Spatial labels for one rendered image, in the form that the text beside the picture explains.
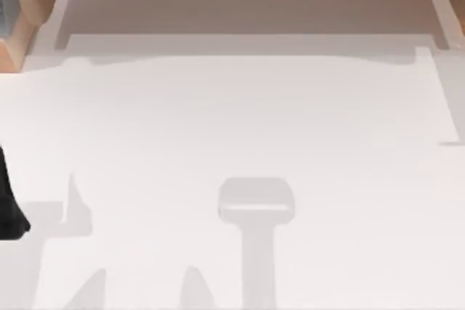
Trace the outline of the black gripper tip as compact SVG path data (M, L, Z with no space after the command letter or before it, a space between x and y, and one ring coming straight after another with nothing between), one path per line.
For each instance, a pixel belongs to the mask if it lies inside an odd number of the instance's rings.
M4 151L0 146L0 241L19 240L30 230L31 224L13 194Z

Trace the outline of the pale wooden drawer front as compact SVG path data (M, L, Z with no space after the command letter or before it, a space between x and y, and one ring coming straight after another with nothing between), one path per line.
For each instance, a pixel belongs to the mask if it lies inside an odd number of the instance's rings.
M21 71L35 31L19 0L0 0L0 74Z

